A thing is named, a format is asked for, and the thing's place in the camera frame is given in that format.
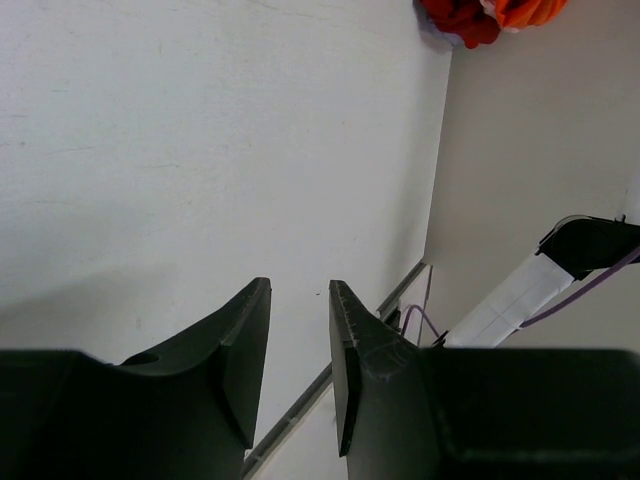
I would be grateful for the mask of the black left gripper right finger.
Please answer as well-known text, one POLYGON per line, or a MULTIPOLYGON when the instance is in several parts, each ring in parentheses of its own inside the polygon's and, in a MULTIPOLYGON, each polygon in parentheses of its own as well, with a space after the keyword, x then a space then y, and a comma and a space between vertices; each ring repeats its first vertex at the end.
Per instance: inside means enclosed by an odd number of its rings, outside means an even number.
POLYGON ((635 479, 639 357, 421 349, 329 285, 338 450, 352 479, 635 479))

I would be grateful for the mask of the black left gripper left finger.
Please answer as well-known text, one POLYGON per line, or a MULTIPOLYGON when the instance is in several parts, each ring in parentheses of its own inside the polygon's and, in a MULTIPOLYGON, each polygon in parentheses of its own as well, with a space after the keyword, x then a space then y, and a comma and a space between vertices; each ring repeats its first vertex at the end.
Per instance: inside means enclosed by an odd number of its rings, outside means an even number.
POLYGON ((72 350, 1 354, 5 479, 237 479, 252 447, 271 284, 119 365, 72 350))

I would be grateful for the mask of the orange t-shirt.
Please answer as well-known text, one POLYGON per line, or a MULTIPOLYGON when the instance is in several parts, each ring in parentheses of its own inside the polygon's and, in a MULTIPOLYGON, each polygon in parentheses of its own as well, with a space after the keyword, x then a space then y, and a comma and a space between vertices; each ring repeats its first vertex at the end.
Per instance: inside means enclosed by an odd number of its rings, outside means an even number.
POLYGON ((503 30, 520 31, 550 22, 567 3, 567 0, 497 0, 495 16, 503 30))

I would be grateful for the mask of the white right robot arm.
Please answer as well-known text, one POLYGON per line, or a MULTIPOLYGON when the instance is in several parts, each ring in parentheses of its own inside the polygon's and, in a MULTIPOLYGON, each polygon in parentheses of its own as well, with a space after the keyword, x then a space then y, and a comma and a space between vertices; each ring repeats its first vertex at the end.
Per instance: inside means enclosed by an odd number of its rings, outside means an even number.
POLYGON ((639 261, 639 223, 575 215, 559 221, 511 275, 440 335, 446 348, 494 348, 639 261))

